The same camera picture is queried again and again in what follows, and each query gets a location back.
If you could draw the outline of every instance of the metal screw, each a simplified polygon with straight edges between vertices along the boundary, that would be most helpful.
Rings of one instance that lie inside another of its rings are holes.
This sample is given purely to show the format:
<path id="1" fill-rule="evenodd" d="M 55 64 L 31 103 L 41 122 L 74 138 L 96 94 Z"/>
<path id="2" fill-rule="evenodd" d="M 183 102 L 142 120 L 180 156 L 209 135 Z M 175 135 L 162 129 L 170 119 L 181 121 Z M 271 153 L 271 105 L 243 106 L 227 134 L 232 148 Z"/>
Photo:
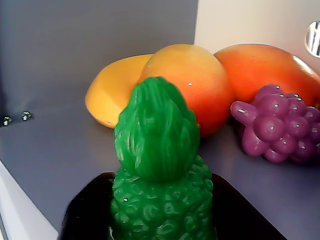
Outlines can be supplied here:
<path id="1" fill-rule="evenodd" d="M 5 116 L 2 120 L 3 126 L 8 126 L 12 122 L 12 119 L 9 116 Z"/>
<path id="2" fill-rule="evenodd" d="M 23 121 L 27 121 L 32 118 L 32 114 L 29 111 L 24 111 L 21 115 Z"/>

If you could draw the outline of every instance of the green plastic pineapple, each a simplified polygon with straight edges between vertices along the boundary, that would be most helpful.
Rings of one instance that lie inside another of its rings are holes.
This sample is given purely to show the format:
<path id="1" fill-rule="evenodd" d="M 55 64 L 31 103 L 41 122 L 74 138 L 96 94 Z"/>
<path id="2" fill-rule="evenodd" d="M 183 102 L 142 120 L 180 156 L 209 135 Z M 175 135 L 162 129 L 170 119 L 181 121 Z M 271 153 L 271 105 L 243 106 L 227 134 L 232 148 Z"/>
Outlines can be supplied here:
<path id="1" fill-rule="evenodd" d="M 171 83 L 137 85 L 115 127 L 115 240 L 212 240 L 212 174 L 198 156 L 195 114 Z"/>

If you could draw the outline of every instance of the pineapple crown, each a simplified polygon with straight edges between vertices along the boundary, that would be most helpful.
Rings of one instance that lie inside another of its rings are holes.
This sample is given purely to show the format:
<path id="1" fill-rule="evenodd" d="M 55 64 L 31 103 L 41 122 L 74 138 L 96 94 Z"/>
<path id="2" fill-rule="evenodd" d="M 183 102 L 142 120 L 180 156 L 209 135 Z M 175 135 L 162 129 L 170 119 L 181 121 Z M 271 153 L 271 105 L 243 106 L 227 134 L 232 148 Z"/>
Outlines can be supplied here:
<path id="1" fill-rule="evenodd" d="M 114 134 L 122 166 L 153 182 L 184 176 L 200 144 L 195 114 L 179 90 L 163 77 L 148 77 L 134 87 Z"/>

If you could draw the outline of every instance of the gray countertop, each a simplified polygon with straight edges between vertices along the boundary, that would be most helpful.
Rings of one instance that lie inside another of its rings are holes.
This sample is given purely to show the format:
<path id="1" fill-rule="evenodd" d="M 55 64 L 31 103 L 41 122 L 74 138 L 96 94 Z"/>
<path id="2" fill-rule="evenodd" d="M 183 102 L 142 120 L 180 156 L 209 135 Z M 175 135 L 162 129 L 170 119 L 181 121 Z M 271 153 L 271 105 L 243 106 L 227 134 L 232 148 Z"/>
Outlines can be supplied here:
<path id="1" fill-rule="evenodd" d="M 0 159 L 59 230 L 72 198 L 101 172 L 118 169 L 113 138 L 79 101 L 0 128 Z M 320 167 L 248 157 L 229 126 L 203 141 L 199 153 L 285 237 L 319 239 Z"/>

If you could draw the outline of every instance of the purple grape cluster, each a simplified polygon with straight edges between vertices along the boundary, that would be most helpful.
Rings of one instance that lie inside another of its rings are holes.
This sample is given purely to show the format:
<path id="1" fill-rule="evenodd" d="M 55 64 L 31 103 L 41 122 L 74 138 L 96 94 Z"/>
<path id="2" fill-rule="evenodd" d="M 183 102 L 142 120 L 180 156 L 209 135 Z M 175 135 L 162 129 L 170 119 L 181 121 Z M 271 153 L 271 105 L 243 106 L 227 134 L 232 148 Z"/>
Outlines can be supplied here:
<path id="1" fill-rule="evenodd" d="M 306 106 L 298 94 L 284 94 L 270 84 L 259 90 L 252 104 L 235 101 L 230 110 L 244 125 L 242 146 L 248 155 L 263 155 L 274 163 L 320 160 L 320 111 Z"/>

